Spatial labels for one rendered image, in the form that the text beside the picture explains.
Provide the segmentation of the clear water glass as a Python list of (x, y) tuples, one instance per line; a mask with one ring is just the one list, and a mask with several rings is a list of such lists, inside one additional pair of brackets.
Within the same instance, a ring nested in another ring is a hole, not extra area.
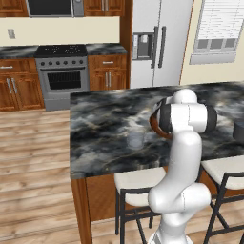
[(133, 149), (141, 149), (144, 145), (144, 133), (130, 132), (127, 138), (128, 146)]

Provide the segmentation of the brown round ice bowl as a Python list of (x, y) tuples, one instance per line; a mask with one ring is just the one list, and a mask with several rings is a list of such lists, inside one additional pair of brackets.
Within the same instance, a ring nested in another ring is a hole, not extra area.
[(150, 125), (151, 128), (161, 137), (166, 138), (166, 139), (171, 139), (172, 135), (170, 133), (166, 133), (164, 131), (162, 131), (159, 128), (159, 122), (157, 119), (157, 116), (159, 115), (158, 110), (160, 109), (160, 107), (162, 105), (164, 105), (167, 102), (166, 98), (162, 98), (159, 102), (157, 102), (154, 106), (153, 106), (153, 110), (152, 110), (152, 115), (150, 117)]

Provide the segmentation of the wooden base cupboards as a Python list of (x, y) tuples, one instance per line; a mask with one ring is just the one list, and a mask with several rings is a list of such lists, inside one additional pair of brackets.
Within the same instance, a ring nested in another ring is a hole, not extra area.
[(0, 112), (44, 108), (33, 58), (0, 59)]
[(127, 55), (89, 55), (90, 90), (120, 90), (126, 88)]

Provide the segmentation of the white cushioned black bar stool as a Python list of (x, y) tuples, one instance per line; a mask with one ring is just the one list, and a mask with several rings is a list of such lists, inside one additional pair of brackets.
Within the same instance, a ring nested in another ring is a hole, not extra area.
[(151, 168), (140, 171), (116, 173), (115, 183), (115, 234), (120, 235), (120, 244), (125, 244), (125, 225), (136, 221), (143, 244), (147, 244), (141, 219), (149, 219), (149, 228), (157, 216), (148, 204), (149, 190), (158, 184), (166, 172), (163, 168)]
[(217, 189), (215, 202), (210, 202), (213, 213), (203, 242), (208, 244), (212, 236), (244, 230), (244, 224), (230, 227), (219, 211), (222, 204), (244, 200), (244, 193), (225, 196), (227, 190), (244, 190), (244, 155), (202, 161), (197, 180), (203, 171)]

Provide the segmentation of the stainless steel oven range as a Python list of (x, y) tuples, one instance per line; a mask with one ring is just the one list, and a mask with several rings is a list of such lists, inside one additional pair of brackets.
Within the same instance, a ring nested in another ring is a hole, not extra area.
[(90, 90), (84, 44), (39, 46), (34, 57), (47, 111), (68, 110), (71, 93)]

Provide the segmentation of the stainless steel fridge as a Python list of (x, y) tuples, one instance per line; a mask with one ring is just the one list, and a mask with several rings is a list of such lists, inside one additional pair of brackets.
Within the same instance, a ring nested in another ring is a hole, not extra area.
[(193, 0), (133, 0), (130, 88), (179, 84)]

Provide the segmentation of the dark grey round container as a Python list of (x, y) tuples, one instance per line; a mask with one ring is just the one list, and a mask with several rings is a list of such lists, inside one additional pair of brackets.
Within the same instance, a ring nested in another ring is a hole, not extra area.
[(243, 121), (234, 122), (233, 138), (238, 142), (244, 142), (244, 122)]

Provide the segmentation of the window with white blinds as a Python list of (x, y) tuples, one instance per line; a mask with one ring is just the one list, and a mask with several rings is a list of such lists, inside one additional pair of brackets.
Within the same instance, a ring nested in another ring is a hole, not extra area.
[(233, 63), (244, 27), (244, 0), (202, 0), (191, 65)]

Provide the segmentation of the microwave oven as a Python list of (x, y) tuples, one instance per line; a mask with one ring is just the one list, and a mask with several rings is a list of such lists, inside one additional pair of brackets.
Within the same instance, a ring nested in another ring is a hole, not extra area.
[(83, 17), (83, 0), (26, 0), (29, 17)]

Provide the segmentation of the wooden wall cupboards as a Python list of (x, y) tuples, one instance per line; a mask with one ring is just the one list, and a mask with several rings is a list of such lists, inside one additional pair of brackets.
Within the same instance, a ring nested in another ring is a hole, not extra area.
[(28, 17), (26, 0), (0, 0), (0, 17)]
[(84, 0), (86, 16), (123, 16), (125, 0)]

